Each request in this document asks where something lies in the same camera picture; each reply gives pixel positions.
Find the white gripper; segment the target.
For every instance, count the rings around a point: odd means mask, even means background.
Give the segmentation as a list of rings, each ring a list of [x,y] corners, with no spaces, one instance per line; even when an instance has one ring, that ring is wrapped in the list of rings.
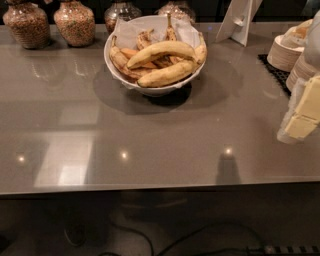
[[[277,139],[286,144],[302,141],[317,128],[317,121],[320,121],[320,76],[312,77],[307,83],[299,78],[291,91]]]

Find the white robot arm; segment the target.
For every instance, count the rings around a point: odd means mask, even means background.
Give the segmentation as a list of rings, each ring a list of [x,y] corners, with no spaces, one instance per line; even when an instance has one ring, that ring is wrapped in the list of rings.
[[[309,79],[298,78],[293,87],[277,139],[293,144],[303,141],[320,124],[320,11],[316,13],[306,34],[303,57],[316,69]]]

